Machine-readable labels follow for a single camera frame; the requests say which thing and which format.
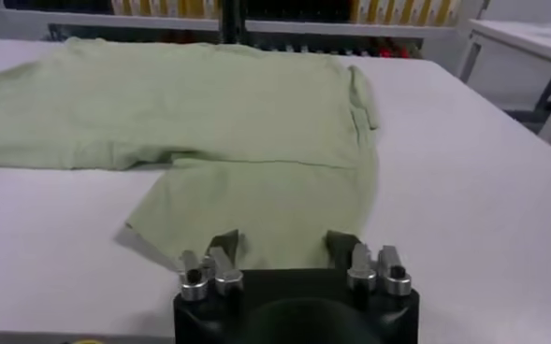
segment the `white wall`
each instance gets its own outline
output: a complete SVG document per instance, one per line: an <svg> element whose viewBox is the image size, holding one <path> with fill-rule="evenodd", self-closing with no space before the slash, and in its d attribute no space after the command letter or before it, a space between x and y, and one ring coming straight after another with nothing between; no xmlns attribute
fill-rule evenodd
<svg viewBox="0 0 551 344"><path fill-rule="evenodd" d="M484 19L548 23L551 0L491 0ZM424 55L453 73L460 57L455 51L463 50L466 39L460 36L427 43ZM484 48L469 86L500 108L532 109L550 78L520 61L517 53Z"/></svg>

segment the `light green t-shirt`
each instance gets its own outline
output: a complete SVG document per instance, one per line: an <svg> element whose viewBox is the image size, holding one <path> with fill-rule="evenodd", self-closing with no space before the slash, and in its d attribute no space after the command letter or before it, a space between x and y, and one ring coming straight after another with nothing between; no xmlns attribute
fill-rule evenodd
<svg viewBox="0 0 551 344"><path fill-rule="evenodd" d="M172 165L127 220L171 259L239 229L242 266L323 265L370 207L375 126L331 56L70 40L0 73L0 166Z"/></svg>

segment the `storage rack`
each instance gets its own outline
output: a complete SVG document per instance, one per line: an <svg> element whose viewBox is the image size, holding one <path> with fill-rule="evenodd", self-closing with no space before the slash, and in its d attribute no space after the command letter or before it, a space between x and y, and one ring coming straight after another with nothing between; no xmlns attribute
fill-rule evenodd
<svg viewBox="0 0 551 344"><path fill-rule="evenodd" d="M486 0L463 0L457 28L471 18L478 18ZM47 12L6 8L0 0L0 38L39 39L51 24L107 27L160 28L218 31L218 20L163 17L134 17L108 14ZM426 27L381 24L246 21L250 33L317 34L335 36L386 36L442 39L455 35L455 27Z"/></svg>

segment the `table surface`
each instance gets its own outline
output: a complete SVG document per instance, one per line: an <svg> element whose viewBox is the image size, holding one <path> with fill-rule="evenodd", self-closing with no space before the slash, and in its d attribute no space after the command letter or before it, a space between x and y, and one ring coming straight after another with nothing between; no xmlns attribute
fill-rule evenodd
<svg viewBox="0 0 551 344"><path fill-rule="evenodd" d="M551 25L549 24L471 20L471 29L504 44L551 60Z"/></svg>
<svg viewBox="0 0 551 344"><path fill-rule="evenodd" d="M0 70L51 43L0 41ZM551 342L551 147L439 66L341 57L370 78L378 190L420 343ZM0 168L0 331L172 336L175 274L123 229L161 171Z"/></svg>

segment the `shelf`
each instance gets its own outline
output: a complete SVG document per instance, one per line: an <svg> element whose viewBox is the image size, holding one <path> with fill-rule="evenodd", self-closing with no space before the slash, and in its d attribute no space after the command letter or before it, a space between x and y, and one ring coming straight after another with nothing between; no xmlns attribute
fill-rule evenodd
<svg viewBox="0 0 551 344"><path fill-rule="evenodd" d="M374 24L344 24L299 21L246 21L249 32L315 34L339 36L384 36L406 38L444 38L454 34L453 27L426 27Z"/></svg>
<svg viewBox="0 0 551 344"><path fill-rule="evenodd" d="M139 27L218 31L219 22L212 19L114 16L102 14L60 13L0 8L0 17L8 22L32 24L65 24L85 26ZM456 30L452 27L369 25L299 21L246 21L249 32L314 34L339 36L386 36L407 38L443 38Z"/></svg>
<svg viewBox="0 0 551 344"><path fill-rule="evenodd" d="M212 19L164 17L114 16L105 14L42 12L0 8L0 17L8 22L45 24L137 27L149 29L175 29L218 31L219 22Z"/></svg>

